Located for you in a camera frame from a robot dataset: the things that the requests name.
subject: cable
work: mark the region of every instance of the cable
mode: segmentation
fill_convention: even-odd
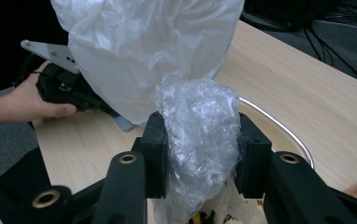
[[[336,8],[325,12],[319,18],[325,21],[335,21],[340,23],[350,23],[357,21],[357,6],[341,3]]]
[[[27,79],[31,73],[34,73],[40,64],[45,62],[44,59],[38,57],[37,55],[30,53],[21,64],[18,75],[12,82],[12,86],[18,87],[25,79]]]
[[[321,55],[316,50],[315,45],[313,45],[313,42],[310,39],[309,34],[307,33],[307,28],[306,27],[304,27],[304,33],[305,33],[305,36],[307,37],[307,41],[309,42],[309,44],[312,47],[313,51],[316,53],[316,56],[318,57],[318,60],[321,61]]]
[[[314,21],[316,21],[316,22],[322,22],[322,23],[328,23],[328,24],[334,24],[334,25],[347,26],[347,27],[350,27],[350,28],[357,29],[357,26],[348,25],[348,24],[345,24],[345,23],[340,23],[340,22],[333,22],[333,21],[320,21],[320,20],[314,20]]]
[[[334,55],[343,63],[345,64],[356,76],[357,76],[357,71],[349,64],[347,63],[333,48],[331,48],[329,45],[327,45],[313,30],[312,24],[310,23],[307,26],[307,29],[310,31],[310,33],[328,50],[330,50]]]

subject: black cable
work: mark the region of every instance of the black cable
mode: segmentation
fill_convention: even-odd
[[[319,45],[321,46],[321,51],[323,52],[323,62],[324,62],[324,63],[327,63],[327,61],[326,61],[326,52],[327,52],[327,54],[330,56],[330,59],[331,59],[330,65],[333,66],[333,64],[334,64],[334,59],[333,59],[333,56],[331,55],[330,50],[325,47],[324,43],[321,42],[321,39],[320,39],[320,38],[316,38],[316,40],[318,41]]]
[[[18,75],[12,83],[12,86],[18,87],[25,79],[27,79],[31,73],[34,73],[45,59],[38,57],[37,55],[30,53],[21,64]]]
[[[313,30],[312,24],[310,23],[307,26],[308,30],[312,33],[312,35],[320,41],[321,44],[323,44],[327,49],[329,49],[331,52],[334,53],[334,55],[343,63],[345,64],[356,76],[357,76],[357,71],[349,64],[347,63],[333,48],[331,48],[329,45],[327,45]]]
[[[340,23],[357,22],[357,6],[351,4],[338,4],[334,9],[321,15],[319,19]]]
[[[318,60],[321,61],[321,55],[316,50],[315,45],[313,44],[312,40],[310,39],[309,34],[307,33],[307,28],[306,27],[304,27],[304,33],[305,33],[305,36],[307,37],[307,41],[309,42],[309,44],[312,47],[313,51],[316,53],[316,56],[318,57]]]

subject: gray floor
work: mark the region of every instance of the gray floor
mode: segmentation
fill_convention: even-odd
[[[352,67],[357,70],[357,29],[336,24],[326,24],[314,22],[315,32],[325,40],[339,55],[341,55]],[[315,52],[309,45],[303,30],[292,33],[267,32],[277,39],[316,57]],[[334,57],[332,63],[326,57],[326,63],[331,64],[336,69],[357,78],[349,68]],[[5,90],[0,94],[5,94],[11,90]],[[27,123],[0,125],[0,174],[14,164],[27,151],[37,146],[36,136]]]

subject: black object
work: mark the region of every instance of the black object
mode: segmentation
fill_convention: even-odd
[[[268,223],[357,223],[356,199],[327,187],[300,156],[272,152],[271,142],[249,118],[240,116],[243,161],[236,167],[236,188],[245,198],[264,198]],[[166,138],[164,120],[155,112],[132,151],[111,160],[104,180],[74,195],[52,186],[30,200],[56,203],[37,209],[24,203],[6,223],[147,223],[146,198],[165,193]],[[57,199],[52,193],[56,191],[61,192]]]
[[[295,31],[341,0],[246,0],[245,12],[281,25],[280,31]],[[256,24],[242,16],[242,21]]]
[[[50,186],[47,169],[39,147],[27,152],[18,162],[0,175],[0,218],[3,223],[15,216],[21,202],[30,194]]]
[[[13,83],[14,86],[19,86],[31,73],[34,73],[42,62],[45,60],[35,54],[30,54],[22,63],[20,72]],[[71,104],[82,112],[95,109],[112,117],[120,115],[93,91],[81,73],[73,74],[54,63],[48,64],[39,74],[36,88],[42,100],[46,102]]]

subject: white cable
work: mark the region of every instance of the white cable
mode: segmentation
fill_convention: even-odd
[[[322,23],[329,23],[329,24],[334,24],[334,25],[348,26],[348,27],[350,27],[350,28],[355,28],[355,29],[357,29],[357,26],[347,25],[347,24],[345,24],[345,23],[339,23],[339,22],[333,22],[333,21],[319,21],[319,20],[314,20],[314,21],[322,22]]]
[[[310,167],[312,167],[312,169],[315,169],[315,163],[313,162],[313,158],[310,155],[309,150],[304,145],[304,143],[292,131],[290,131],[289,128],[284,126],[280,121],[278,121],[277,119],[272,117],[272,115],[268,114],[263,109],[261,109],[259,106],[255,105],[254,103],[250,102],[249,100],[247,100],[247,99],[245,99],[245,98],[243,98],[241,96],[239,97],[239,100],[242,103],[251,106],[253,109],[257,110],[259,113],[261,113],[262,115],[264,115],[268,119],[272,120],[272,122],[277,124],[284,132],[286,132],[298,144],[298,146],[303,150],[303,152],[307,155],[307,160],[309,162]]]

